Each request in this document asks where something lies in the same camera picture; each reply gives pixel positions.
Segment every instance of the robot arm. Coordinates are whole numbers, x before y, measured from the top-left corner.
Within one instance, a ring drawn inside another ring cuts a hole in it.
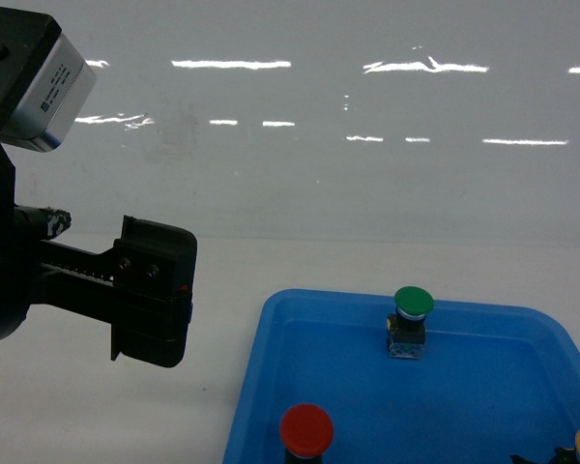
[[[92,254],[51,242],[69,213],[15,204],[2,143],[56,148],[94,80],[51,16],[0,8],[0,339],[31,304],[56,305],[111,324],[112,360],[123,353],[171,367],[185,352],[195,237],[125,217],[112,249]]]

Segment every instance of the blue tray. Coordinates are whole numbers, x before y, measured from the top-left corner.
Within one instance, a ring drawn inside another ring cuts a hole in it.
[[[224,464],[283,463],[297,403],[333,419],[327,463],[547,462],[580,428],[580,354],[532,309],[436,302],[419,361],[389,357],[392,297],[308,290],[260,318]]]

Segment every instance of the green button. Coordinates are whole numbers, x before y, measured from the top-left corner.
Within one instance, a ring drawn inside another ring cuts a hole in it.
[[[395,292],[395,304],[410,316],[424,316],[434,309],[434,299],[419,287],[403,287]]]

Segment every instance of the black object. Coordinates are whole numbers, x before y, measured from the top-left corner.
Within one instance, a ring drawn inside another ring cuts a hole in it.
[[[308,457],[306,459],[302,459],[298,456],[295,456],[288,449],[286,449],[284,463],[285,464],[322,464],[322,454],[319,454],[319,455],[314,456],[314,457]]]
[[[580,464],[576,455],[576,449],[571,448],[556,448],[554,449],[554,457],[548,461],[548,464]],[[510,456],[513,464],[536,464],[517,454]]]
[[[61,34],[46,14],[0,8],[0,131]],[[102,254],[52,243],[69,213],[15,205],[15,168],[0,144],[0,339],[31,304],[49,304],[112,326],[123,353],[165,367],[183,357],[197,242],[188,231],[125,217]]]

